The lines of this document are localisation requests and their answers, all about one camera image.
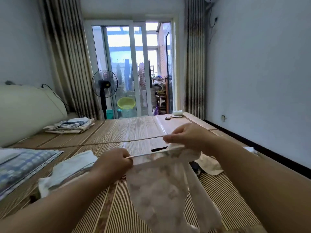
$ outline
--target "striped curtain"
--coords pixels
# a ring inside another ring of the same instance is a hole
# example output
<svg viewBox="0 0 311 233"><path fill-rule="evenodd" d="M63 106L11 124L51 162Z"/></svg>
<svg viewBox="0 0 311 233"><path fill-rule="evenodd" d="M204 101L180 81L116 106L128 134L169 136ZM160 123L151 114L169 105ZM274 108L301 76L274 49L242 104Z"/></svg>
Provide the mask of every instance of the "striped curtain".
<svg viewBox="0 0 311 233"><path fill-rule="evenodd" d="M80 0L39 0L56 93L79 117L99 118Z"/></svg>
<svg viewBox="0 0 311 233"><path fill-rule="evenodd" d="M186 0L184 110L200 119L205 115L204 9L204 0Z"/></svg>

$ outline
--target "black baseboard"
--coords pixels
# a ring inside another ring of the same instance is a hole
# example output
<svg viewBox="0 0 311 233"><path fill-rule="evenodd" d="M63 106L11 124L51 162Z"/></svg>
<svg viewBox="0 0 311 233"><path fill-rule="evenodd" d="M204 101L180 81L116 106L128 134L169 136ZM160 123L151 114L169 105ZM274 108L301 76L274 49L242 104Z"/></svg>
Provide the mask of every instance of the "black baseboard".
<svg viewBox="0 0 311 233"><path fill-rule="evenodd" d="M311 179L311 169L309 169L309 168L307 168L307 167L305 167L299 163L296 163L296 162L294 162L294 161L292 161L292 160L290 160L290 159L288 159L288 158L286 158L286 157L284 157L278 153L275 153L272 150L264 148L263 146L258 145L255 142L252 142L252 141L250 141L250 140L248 140L242 136L239 136L238 134L235 134L235 133L233 133L233 132L231 132L225 128L222 128L222 127L220 127L220 126L218 126L212 122L209 122L207 120L204 120L204 121L207 122L208 124L214 126L215 128L219 129L220 131L228 134L229 136L237 139L238 141L244 143L245 145L254 147L254 149L257 150L258 152L268 156L271 159L274 159L275 161L283 164L284 166L286 166L286 167L300 173L301 175Z"/></svg>

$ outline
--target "electrical outlet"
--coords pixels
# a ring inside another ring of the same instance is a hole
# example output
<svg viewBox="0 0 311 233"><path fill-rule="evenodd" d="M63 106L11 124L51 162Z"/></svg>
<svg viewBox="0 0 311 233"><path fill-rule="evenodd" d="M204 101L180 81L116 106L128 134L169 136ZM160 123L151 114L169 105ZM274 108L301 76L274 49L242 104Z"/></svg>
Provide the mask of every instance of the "electrical outlet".
<svg viewBox="0 0 311 233"><path fill-rule="evenodd" d="M223 122L225 122L226 119L227 119L227 118L226 118L226 115L222 115L222 116L221 116L221 120L222 120Z"/></svg>

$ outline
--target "cream leather headboard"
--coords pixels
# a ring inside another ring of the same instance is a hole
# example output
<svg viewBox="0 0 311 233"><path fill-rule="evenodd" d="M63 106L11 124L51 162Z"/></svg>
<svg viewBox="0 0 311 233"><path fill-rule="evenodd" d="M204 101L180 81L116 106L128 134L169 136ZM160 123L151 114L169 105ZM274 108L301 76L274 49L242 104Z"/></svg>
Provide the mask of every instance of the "cream leather headboard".
<svg viewBox="0 0 311 233"><path fill-rule="evenodd" d="M0 147L6 147L67 117L49 88L0 85Z"/></svg>

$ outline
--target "electric fan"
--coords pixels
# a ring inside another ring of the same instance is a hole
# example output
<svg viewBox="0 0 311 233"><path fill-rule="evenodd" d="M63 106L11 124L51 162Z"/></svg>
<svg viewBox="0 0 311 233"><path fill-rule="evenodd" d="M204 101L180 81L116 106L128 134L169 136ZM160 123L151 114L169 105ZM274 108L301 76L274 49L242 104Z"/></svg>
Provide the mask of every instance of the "electric fan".
<svg viewBox="0 0 311 233"><path fill-rule="evenodd" d="M93 75L92 87L94 93L100 97L101 109L104 112L104 117L107 119L106 98L113 96L118 89L118 79L110 70L99 70Z"/></svg>

